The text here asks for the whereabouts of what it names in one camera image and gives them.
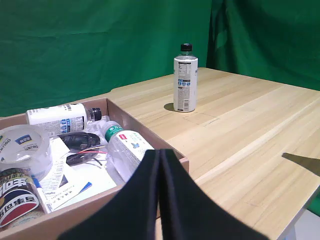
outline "water bottle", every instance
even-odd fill
[[[49,137],[82,131],[102,117],[100,108],[87,109],[82,103],[31,109],[25,115],[28,124],[44,129]]]
[[[127,182],[146,150],[154,148],[136,131],[124,130],[117,122],[108,121],[102,128],[102,134],[108,142],[107,152],[122,179]]]
[[[192,55],[192,44],[181,44],[181,54],[173,62],[173,108],[192,112],[196,109],[198,79],[198,58]]]

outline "green backdrop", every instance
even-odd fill
[[[211,4],[0,1],[0,116],[171,74],[185,42],[205,67]]]
[[[207,66],[320,90],[318,0],[212,0]]]

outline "clear packing tape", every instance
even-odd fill
[[[48,134],[38,126],[15,125],[0,130],[0,171],[26,169],[39,181],[52,167]]]

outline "wood grain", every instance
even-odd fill
[[[271,239],[319,188],[319,176],[282,157],[320,159],[319,91],[200,68],[194,112],[172,111],[172,75],[104,96],[187,156],[211,199]]]

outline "paper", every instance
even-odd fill
[[[67,160],[66,154],[69,148],[60,137],[50,139],[52,168],[49,173],[40,181],[44,192],[55,191],[62,180],[64,173],[64,163]]]
[[[97,154],[95,158],[101,161],[103,165],[106,163],[105,154]],[[92,186],[87,190],[79,193],[77,196],[73,197],[71,200],[58,207],[56,210],[90,198],[117,186],[106,171],[105,166],[101,166],[95,160],[90,160],[82,164],[74,165],[72,166],[72,169],[75,170],[77,176],[82,176],[90,183],[92,183]]]
[[[52,208],[56,210],[56,208],[78,195],[87,184],[88,181],[85,177],[77,174],[75,170],[64,163],[63,177],[59,188],[44,193],[51,203]]]

